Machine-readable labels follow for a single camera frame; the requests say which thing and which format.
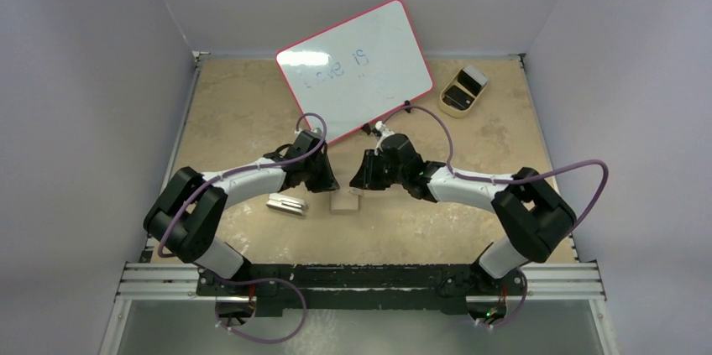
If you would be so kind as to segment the stack of grey cards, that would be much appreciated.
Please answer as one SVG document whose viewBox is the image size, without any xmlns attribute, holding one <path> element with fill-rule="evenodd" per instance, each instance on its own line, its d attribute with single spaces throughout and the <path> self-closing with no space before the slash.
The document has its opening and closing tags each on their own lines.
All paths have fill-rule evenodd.
<svg viewBox="0 0 712 355">
<path fill-rule="evenodd" d="M 489 78 L 484 73 L 471 65 L 464 67 L 462 73 L 460 83 L 469 90 L 479 91 L 489 82 Z"/>
</svg>

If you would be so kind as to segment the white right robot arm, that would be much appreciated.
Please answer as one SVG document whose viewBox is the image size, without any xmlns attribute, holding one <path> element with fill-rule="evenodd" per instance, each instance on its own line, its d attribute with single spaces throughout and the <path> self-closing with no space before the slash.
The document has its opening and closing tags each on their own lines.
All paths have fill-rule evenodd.
<svg viewBox="0 0 712 355">
<path fill-rule="evenodd" d="M 473 172 L 456 174 L 446 163 L 424 160 L 402 133 L 382 138 L 364 152 L 349 182 L 363 191 L 400 185 L 417 200 L 451 202 L 494 213 L 505 236 L 475 260 L 474 288 L 490 294 L 505 276 L 528 262 L 543 263 L 568 235 L 576 215 L 565 200 L 532 168 L 487 178 Z"/>
</svg>

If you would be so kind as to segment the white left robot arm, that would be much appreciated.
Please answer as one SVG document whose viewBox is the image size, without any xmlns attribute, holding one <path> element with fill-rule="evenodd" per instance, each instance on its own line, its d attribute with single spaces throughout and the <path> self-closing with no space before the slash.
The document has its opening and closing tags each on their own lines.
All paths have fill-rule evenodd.
<svg viewBox="0 0 712 355">
<path fill-rule="evenodd" d="M 250 284 L 250 262 L 217 237 L 222 214 L 257 196 L 304 185 L 312 193 L 339 188 L 322 136 L 303 130 L 251 164 L 233 170 L 200 173 L 178 169 L 144 218 L 144 230 L 170 254 L 217 275 L 229 295 L 241 295 Z"/>
</svg>

